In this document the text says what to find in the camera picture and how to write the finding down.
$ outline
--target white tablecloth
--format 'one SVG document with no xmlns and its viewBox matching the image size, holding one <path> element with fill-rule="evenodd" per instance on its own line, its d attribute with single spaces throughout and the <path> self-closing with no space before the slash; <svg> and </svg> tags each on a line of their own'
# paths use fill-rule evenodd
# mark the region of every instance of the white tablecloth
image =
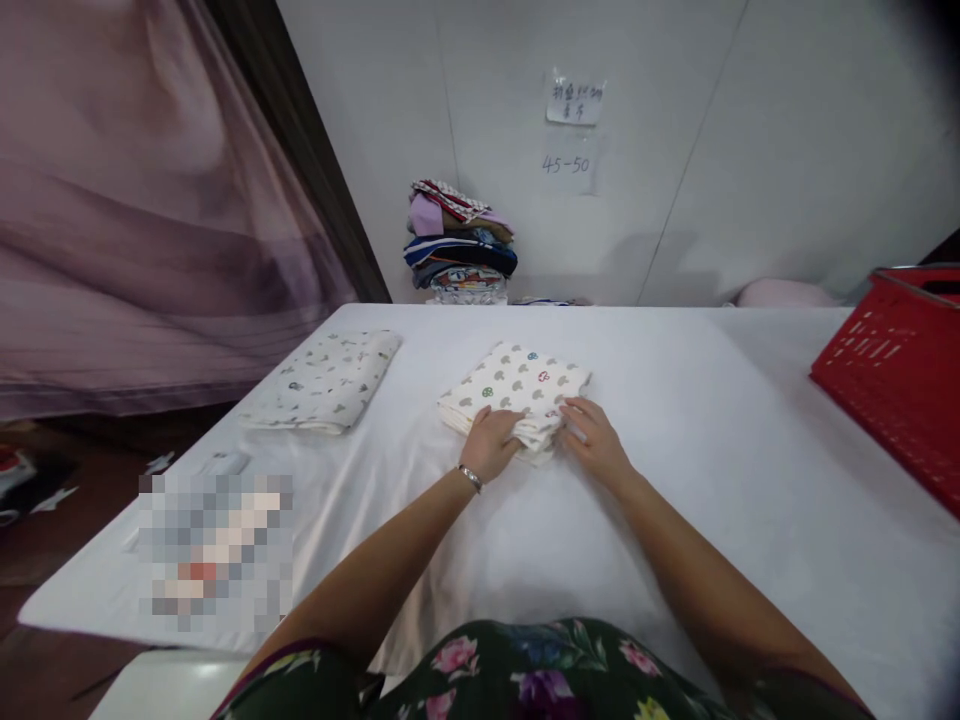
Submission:
<svg viewBox="0 0 960 720">
<path fill-rule="evenodd" d="M 360 423 L 331 438 L 241 431 L 234 409 L 168 477 L 215 451 L 290 473 L 294 598 L 451 467 L 462 439 L 437 398 L 498 340 L 594 375 L 632 460 L 837 665 L 879 717 L 930 717 L 960 641 L 957 523 L 807 377 L 845 310 L 350 305 L 317 332 L 387 328 L 404 344 Z M 150 643 L 253 651 L 263 636 L 165 629 L 139 609 L 145 572 L 119 515 L 20 620 Z M 691 679 L 705 671 L 609 498 L 559 456 L 514 462 L 471 503 L 375 666 L 409 670 L 467 620 L 589 615 L 636 634 Z"/>
</svg>

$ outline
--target handwritten sign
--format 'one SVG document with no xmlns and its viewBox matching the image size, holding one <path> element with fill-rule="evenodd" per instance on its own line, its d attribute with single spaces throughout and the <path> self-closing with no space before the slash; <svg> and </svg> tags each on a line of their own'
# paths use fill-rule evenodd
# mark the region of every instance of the handwritten sign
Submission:
<svg viewBox="0 0 960 720">
<path fill-rule="evenodd" d="M 540 174 L 550 192 L 592 195 L 600 144 L 593 133 L 555 128 L 547 132 L 540 155 Z"/>
<path fill-rule="evenodd" d="M 593 83 L 554 72 L 547 99 L 547 120 L 565 125 L 596 125 L 606 87 L 606 81 Z"/>
</svg>

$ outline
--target floor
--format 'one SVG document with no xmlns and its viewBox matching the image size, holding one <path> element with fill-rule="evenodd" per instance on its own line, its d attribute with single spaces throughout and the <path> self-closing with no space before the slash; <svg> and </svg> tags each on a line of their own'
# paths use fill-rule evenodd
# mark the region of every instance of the floor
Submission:
<svg viewBox="0 0 960 720">
<path fill-rule="evenodd" d="M 17 613 L 33 591 L 137 497 L 146 464 L 179 455 L 229 406 L 138 418 L 77 417 L 7 431 L 0 442 L 56 451 L 79 463 L 78 489 L 52 512 L 0 528 L 0 698 L 3 716 L 87 718 L 113 677 L 145 646 L 25 627 Z"/>
</svg>

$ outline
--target hand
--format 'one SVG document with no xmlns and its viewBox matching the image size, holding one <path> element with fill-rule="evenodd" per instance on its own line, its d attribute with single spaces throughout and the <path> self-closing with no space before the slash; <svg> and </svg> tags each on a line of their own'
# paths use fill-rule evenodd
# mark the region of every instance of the hand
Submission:
<svg viewBox="0 0 960 720">
<path fill-rule="evenodd" d="M 594 479 L 613 491 L 639 475 L 602 407 L 581 397 L 564 398 L 564 401 L 566 405 L 560 406 L 560 412 L 586 438 L 581 440 L 564 428 L 561 435 L 564 444 Z"/>
<path fill-rule="evenodd" d="M 510 431 L 522 417 L 523 413 L 509 410 L 490 412 L 489 405 L 477 413 L 460 453 L 460 464 L 472 470 L 484 485 L 502 473 L 523 447 L 517 438 L 510 438 Z"/>
</svg>

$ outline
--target silver bracelet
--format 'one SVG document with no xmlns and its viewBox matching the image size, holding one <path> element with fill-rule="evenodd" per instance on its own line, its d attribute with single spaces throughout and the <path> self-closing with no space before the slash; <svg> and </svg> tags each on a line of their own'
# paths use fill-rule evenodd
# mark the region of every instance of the silver bracelet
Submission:
<svg viewBox="0 0 960 720">
<path fill-rule="evenodd" d="M 467 479 L 473 483 L 473 486 L 477 489 L 477 495 L 483 492 L 483 483 L 480 482 L 480 478 L 477 477 L 473 470 L 468 468 L 466 465 L 457 465 L 457 470 L 466 475 Z"/>
</svg>

